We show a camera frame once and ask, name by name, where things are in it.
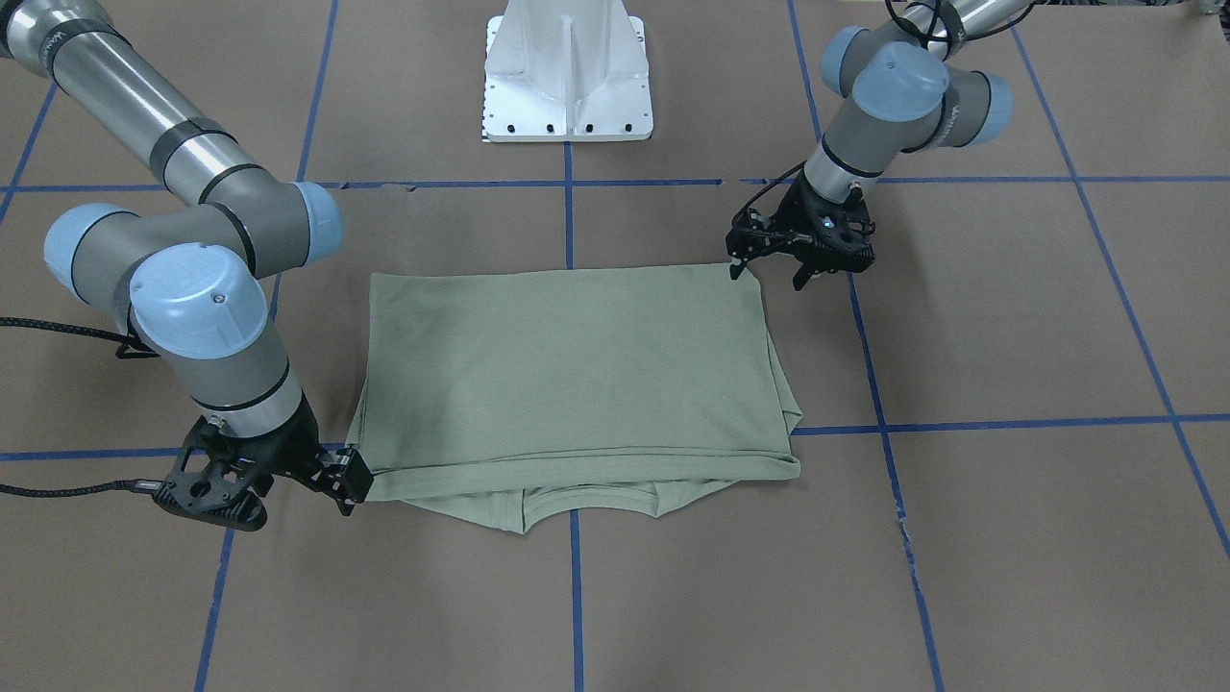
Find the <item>light blue joint cap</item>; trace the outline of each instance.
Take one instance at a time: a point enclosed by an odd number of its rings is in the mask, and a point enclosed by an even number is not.
[[[991,102],[986,108],[986,120],[978,134],[969,140],[970,144],[982,144],[999,136],[1007,127],[1007,120],[1012,118],[1012,88],[999,75],[983,73],[986,82],[991,85]]]
[[[948,68],[909,43],[881,48],[854,80],[854,102],[873,118],[907,123],[940,104],[948,90]]]
[[[235,252],[184,242],[150,254],[128,281],[137,323],[160,348],[200,361],[234,356],[264,331],[264,291]]]
[[[73,285],[73,257],[76,254],[81,238],[85,237],[86,232],[90,232],[93,224],[112,214],[137,215],[114,204],[101,202],[82,204],[64,211],[60,218],[55,219],[55,222],[47,231],[47,238],[43,240],[43,261],[47,262],[47,268],[52,269],[55,278],[60,279],[60,283],[82,302],[85,302],[85,297]]]
[[[337,252],[342,246],[342,234],[346,224],[342,220],[342,209],[337,206],[337,200],[327,189],[315,182],[292,182],[304,195],[304,205],[308,208],[308,259],[303,265],[308,265],[316,259]]]
[[[865,31],[867,29],[861,26],[845,27],[829,41],[824,47],[824,54],[820,55],[820,79],[838,96],[845,96],[841,93],[841,63],[845,61],[846,50],[850,49],[854,37]]]

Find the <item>white bracket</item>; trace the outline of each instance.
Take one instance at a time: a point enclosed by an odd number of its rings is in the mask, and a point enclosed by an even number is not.
[[[482,136],[624,141],[653,133],[645,23],[622,0],[509,0],[487,22]]]

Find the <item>green cloth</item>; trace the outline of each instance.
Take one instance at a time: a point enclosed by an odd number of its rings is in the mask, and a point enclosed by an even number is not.
[[[349,433],[368,500],[524,533],[572,509],[661,516],[798,477],[802,414],[760,284],[727,267],[373,274]]]

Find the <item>cloth fold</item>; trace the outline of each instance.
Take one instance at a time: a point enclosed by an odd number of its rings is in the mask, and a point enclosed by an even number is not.
[[[524,533],[572,509],[661,516],[798,476],[802,414],[750,273],[373,274],[370,301],[348,435],[369,501]]]

